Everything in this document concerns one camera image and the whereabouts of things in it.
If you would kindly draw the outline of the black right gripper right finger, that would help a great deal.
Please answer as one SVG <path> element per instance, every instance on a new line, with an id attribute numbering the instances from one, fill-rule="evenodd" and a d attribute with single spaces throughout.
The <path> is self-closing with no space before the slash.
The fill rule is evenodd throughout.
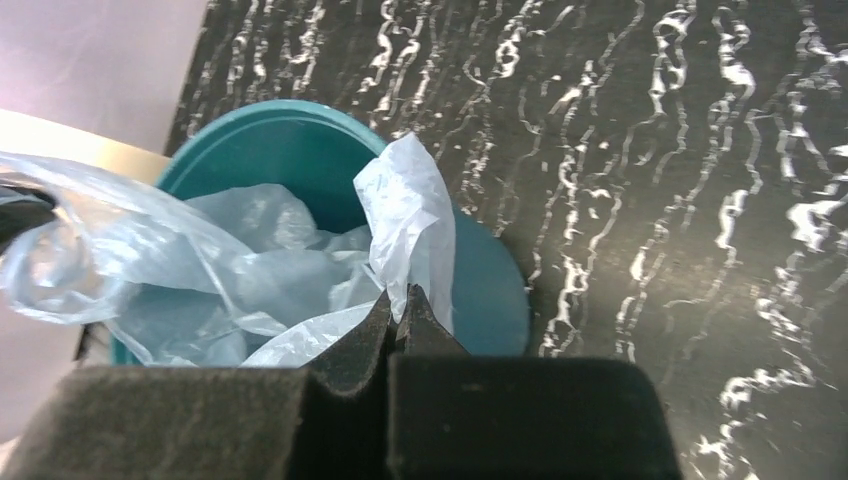
<path id="1" fill-rule="evenodd" d="M 393 479 L 678 479 L 663 405 L 637 366 L 472 356 L 408 291 L 387 370 Z"/>

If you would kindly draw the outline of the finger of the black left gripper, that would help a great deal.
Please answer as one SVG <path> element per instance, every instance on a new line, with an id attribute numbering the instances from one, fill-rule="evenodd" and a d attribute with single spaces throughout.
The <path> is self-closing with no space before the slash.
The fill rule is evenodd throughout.
<path id="1" fill-rule="evenodd" d="M 1 253 L 22 233 L 55 219 L 55 199 L 23 186 L 1 186 Z"/>

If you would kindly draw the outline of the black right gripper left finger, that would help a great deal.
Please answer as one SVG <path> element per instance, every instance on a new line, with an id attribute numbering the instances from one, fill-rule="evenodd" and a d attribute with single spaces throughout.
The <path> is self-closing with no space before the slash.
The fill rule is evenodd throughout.
<path id="1" fill-rule="evenodd" d="M 390 308 L 309 366 L 97 366 L 61 380 L 5 479 L 380 479 Z"/>

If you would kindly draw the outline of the light blue plastic bag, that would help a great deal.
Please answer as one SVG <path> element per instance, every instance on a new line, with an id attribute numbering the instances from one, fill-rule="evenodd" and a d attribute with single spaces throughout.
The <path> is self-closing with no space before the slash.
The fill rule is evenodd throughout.
<path id="1" fill-rule="evenodd" d="M 453 329 L 455 219 L 435 161 L 413 134 L 354 180 L 367 222 L 318 228 L 280 185 L 180 201 L 79 162 L 3 154 L 1 202 L 54 199 L 54 219 L 18 236 L 1 289 L 26 317 L 104 323 L 145 365 L 297 367 L 352 330 L 386 295 L 420 285 Z"/>

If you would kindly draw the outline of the teal plastic trash bin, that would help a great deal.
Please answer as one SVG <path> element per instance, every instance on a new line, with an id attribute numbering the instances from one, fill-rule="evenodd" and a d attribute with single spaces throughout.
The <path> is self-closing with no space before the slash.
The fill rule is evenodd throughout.
<path id="1" fill-rule="evenodd" d="M 355 118 L 305 100 L 237 108 L 204 126 L 173 155 L 155 186 L 186 200 L 234 187 L 280 184 L 323 230 L 365 224 L 353 179 L 387 143 Z M 454 210 L 454 336 L 473 355 L 521 356 L 530 336 L 525 281 L 501 241 Z"/>

